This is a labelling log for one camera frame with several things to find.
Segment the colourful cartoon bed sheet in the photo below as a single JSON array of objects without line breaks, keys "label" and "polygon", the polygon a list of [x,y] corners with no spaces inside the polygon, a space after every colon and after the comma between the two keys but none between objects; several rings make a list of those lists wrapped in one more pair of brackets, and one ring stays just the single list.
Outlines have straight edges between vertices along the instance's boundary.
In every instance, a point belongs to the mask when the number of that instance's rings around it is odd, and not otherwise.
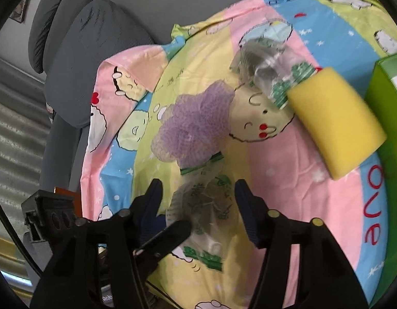
[{"label": "colourful cartoon bed sheet", "polygon": [[242,0],[168,45],[104,60],[90,107],[83,214],[105,220],[154,178],[159,215],[187,189],[193,236],[150,282],[182,308],[247,308],[263,251],[244,233],[244,179],[285,216],[324,220],[372,300],[387,247],[381,132],[356,124],[376,61],[397,53],[378,0]]}]

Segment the purple mesh bath pouf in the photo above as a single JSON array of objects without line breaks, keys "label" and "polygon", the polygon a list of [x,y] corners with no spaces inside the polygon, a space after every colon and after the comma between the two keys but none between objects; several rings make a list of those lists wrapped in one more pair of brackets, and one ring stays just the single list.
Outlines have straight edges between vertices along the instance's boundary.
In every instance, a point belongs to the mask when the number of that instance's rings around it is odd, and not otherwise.
[{"label": "purple mesh bath pouf", "polygon": [[230,132],[232,87],[217,80],[199,94],[181,94],[161,117],[151,151],[181,169],[202,165],[219,153]]}]

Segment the yellow sponge block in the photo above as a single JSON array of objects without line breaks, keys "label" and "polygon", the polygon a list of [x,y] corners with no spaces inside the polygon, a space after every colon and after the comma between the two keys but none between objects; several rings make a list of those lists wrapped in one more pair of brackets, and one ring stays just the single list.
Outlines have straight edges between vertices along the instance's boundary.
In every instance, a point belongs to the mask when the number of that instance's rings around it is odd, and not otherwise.
[{"label": "yellow sponge block", "polygon": [[294,86],[287,97],[334,180],[361,165],[387,139],[368,104],[332,68]]}]

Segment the green box with white interior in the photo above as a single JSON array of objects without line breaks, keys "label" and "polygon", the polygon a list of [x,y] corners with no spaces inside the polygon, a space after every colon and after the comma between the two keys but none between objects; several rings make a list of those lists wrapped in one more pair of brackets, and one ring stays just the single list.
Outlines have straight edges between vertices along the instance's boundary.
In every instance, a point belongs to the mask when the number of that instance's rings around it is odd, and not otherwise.
[{"label": "green box with white interior", "polygon": [[387,134],[378,149],[387,190],[387,253],[372,305],[397,308],[397,53],[376,62],[364,99]]}]

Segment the lower framed ink painting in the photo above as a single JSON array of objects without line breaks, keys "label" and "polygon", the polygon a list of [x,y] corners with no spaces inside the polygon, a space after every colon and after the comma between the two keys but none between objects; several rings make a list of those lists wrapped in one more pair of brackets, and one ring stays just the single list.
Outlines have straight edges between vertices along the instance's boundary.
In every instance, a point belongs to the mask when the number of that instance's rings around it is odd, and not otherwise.
[{"label": "lower framed ink painting", "polygon": [[17,22],[18,24],[23,24],[29,3],[30,0],[20,0],[18,5],[10,14],[9,19]]}]

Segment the clear bag with green print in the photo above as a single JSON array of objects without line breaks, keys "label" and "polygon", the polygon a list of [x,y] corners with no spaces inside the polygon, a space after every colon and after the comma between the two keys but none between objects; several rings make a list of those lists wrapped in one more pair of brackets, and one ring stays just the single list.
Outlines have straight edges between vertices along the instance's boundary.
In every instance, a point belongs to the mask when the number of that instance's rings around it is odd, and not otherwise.
[{"label": "clear bag with green print", "polygon": [[223,271],[224,258],[238,219],[233,183],[224,173],[224,156],[180,170],[181,184],[166,210],[166,224],[191,224],[191,234],[173,254],[186,262],[197,260],[208,269]]}]

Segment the grey sofa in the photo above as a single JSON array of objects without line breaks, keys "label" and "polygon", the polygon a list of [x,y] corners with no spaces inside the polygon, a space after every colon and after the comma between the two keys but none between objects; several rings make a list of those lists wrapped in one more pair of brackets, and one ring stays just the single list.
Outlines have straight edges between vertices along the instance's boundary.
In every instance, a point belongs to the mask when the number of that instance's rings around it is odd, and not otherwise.
[{"label": "grey sofa", "polygon": [[326,9],[318,0],[244,0],[205,23],[177,29],[175,40],[160,46],[114,3],[88,3],[66,32],[46,83],[55,152],[72,130],[82,133],[83,164],[71,176],[79,180],[83,216],[110,218],[153,176],[166,188],[164,213],[181,184],[181,168],[151,151],[161,117],[179,95],[202,93],[222,80],[235,92],[231,129],[220,150],[224,173],[247,179],[290,218],[318,217],[339,230],[350,216],[347,194],[359,193],[359,183],[332,179],[292,108],[278,109],[229,69],[247,35],[279,30],[287,31],[287,46],[317,66],[301,40],[296,12],[321,25]]}]

